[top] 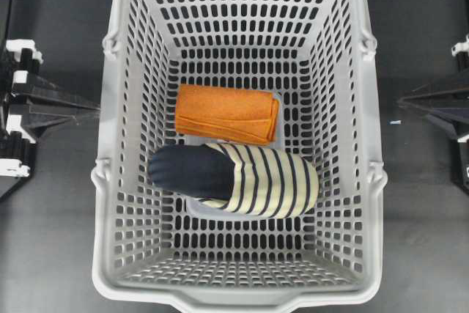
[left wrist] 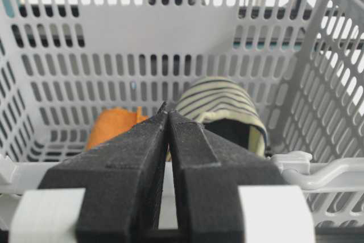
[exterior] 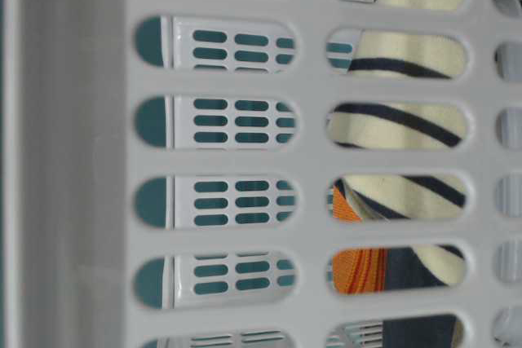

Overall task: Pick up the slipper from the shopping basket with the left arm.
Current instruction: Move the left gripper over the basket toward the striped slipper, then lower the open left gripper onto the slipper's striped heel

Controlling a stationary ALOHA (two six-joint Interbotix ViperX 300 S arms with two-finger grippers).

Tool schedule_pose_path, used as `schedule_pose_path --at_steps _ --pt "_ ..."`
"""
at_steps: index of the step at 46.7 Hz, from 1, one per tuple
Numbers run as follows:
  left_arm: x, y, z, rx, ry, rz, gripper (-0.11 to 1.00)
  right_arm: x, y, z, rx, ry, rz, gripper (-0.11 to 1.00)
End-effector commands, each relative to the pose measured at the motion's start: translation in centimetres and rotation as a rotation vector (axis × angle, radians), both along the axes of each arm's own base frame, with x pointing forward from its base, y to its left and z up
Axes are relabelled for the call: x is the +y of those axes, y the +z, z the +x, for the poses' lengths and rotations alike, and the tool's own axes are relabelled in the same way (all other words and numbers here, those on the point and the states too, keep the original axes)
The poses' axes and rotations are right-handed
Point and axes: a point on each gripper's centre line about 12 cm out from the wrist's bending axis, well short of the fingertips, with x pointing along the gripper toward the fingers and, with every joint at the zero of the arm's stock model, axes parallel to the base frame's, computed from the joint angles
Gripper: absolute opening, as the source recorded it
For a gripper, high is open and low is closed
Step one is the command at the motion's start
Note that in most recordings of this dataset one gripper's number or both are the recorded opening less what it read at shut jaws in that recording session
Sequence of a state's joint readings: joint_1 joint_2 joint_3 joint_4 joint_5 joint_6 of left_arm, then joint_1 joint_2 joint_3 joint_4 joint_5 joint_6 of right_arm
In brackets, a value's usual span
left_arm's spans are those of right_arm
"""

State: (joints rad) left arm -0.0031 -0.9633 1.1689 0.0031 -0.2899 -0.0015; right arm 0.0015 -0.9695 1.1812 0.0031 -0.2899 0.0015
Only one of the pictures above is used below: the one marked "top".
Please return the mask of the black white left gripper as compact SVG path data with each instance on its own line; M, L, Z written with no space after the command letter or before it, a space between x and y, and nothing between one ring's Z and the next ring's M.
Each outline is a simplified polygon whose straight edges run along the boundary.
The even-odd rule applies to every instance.
M1 44L2 198L31 179L36 143L47 130L100 117L98 103L36 75L42 62L32 40L6 40ZM25 97L62 106L26 104Z

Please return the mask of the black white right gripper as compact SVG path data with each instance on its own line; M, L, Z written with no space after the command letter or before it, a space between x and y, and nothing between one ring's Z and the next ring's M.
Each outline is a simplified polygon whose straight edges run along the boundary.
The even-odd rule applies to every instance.
M468 35L451 48L459 72L420 86L398 100L442 128L454 142L457 185L468 193Z

